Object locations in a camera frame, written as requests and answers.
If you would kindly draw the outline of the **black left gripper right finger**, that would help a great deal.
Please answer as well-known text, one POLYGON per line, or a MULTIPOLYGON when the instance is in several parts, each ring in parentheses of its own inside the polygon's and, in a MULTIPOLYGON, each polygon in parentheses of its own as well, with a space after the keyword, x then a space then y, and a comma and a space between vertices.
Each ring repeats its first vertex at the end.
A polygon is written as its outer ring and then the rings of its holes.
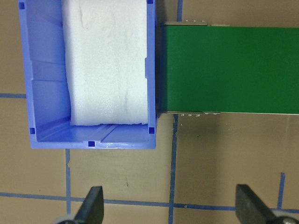
POLYGON ((247 184, 237 184, 235 213, 241 224, 271 224, 277 216, 247 184))

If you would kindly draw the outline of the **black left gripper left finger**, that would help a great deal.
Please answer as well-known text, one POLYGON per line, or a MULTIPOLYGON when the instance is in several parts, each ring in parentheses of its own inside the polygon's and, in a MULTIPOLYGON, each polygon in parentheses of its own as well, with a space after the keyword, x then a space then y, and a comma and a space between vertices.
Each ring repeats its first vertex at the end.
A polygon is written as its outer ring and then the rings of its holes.
POLYGON ((91 187, 75 215, 77 224, 101 224, 104 218, 104 198, 101 186, 91 187))

